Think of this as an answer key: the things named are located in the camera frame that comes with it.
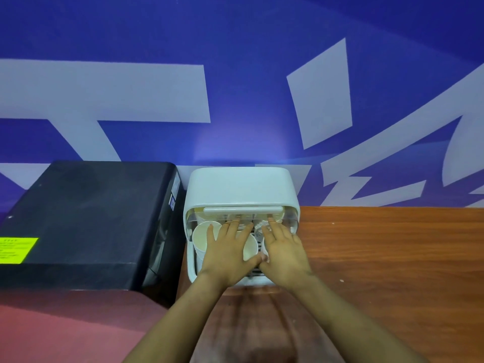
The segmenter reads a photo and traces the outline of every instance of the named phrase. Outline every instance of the forearm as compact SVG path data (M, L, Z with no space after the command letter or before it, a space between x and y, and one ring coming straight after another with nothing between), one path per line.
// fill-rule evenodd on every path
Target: forearm
M317 277L308 277L293 294L313 315L346 362L427 362Z
M188 362L223 290L200 274L166 315L142 338L124 363Z

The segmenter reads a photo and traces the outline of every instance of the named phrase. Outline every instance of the hand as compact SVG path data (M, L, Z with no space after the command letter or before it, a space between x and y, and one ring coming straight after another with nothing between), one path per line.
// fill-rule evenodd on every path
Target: hand
M272 232L262 227L269 262L262 262L259 268L276 285L293 293L313 272L299 237L274 219L269 218L269 224Z
M202 270L199 275L209 275L221 290L238 283L262 261L266 255L258 253L244 261L244 246L254 224L250 223L237 236L239 221L227 222L214 237L214 227L209 225L207 230L207 253L203 259Z

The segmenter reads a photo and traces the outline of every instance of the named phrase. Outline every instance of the sticker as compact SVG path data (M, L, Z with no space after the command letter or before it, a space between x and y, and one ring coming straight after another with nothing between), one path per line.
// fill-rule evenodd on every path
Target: sticker
M177 199L178 195L178 189L180 187L180 176L177 174L175 175L175 179L173 180L173 186L171 187L171 193L173 194L173 197L175 200Z
M173 195L170 195L170 207L172 210L175 210L175 198L173 197Z
M21 264L38 239L0 237L0 264Z

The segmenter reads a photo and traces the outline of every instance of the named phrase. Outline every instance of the person's left hand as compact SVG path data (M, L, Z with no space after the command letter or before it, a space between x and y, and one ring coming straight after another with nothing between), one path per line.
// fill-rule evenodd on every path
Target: person's left hand
M199 275L207 274L217 287L225 290L238 283L267 257L258 253L244 261L244 246L254 225L250 223L237 235L239 221L227 222L214 237L214 227L207 230L207 251Z

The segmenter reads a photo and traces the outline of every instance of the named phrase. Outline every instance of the white storage box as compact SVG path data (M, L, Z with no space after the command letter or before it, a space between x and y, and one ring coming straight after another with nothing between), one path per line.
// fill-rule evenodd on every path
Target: white storage box
M239 229L254 223L259 245L260 231L273 217L296 233L300 208L289 171L278 167L209 167L192 172L185 199L184 226L187 239L188 277L193 282L201 269L192 243L195 227L204 221L223 224L240 219ZM237 286L262 286L272 282L258 268Z

